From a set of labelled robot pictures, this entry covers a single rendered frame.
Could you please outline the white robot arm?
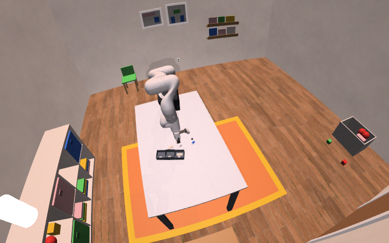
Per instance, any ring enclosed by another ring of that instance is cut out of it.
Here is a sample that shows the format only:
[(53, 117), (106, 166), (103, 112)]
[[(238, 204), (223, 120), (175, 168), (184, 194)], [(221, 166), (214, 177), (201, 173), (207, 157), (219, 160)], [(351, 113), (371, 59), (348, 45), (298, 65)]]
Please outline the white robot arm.
[(190, 134), (188, 129), (180, 131), (179, 117), (174, 106), (174, 96), (179, 87), (179, 78), (171, 65), (151, 70), (148, 73), (144, 89), (148, 95), (156, 95), (162, 99), (160, 108), (163, 116), (160, 118), (162, 128), (170, 128), (173, 133)]

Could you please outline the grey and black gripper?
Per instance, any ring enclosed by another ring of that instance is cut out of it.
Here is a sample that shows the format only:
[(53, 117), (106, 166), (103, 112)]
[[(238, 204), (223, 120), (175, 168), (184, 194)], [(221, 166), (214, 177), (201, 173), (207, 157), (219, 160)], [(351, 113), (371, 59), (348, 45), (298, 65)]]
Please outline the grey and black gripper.
[(181, 143), (181, 136), (180, 136), (180, 131), (179, 132), (173, 132), (175, 141), (177, 141), (177, 144)]

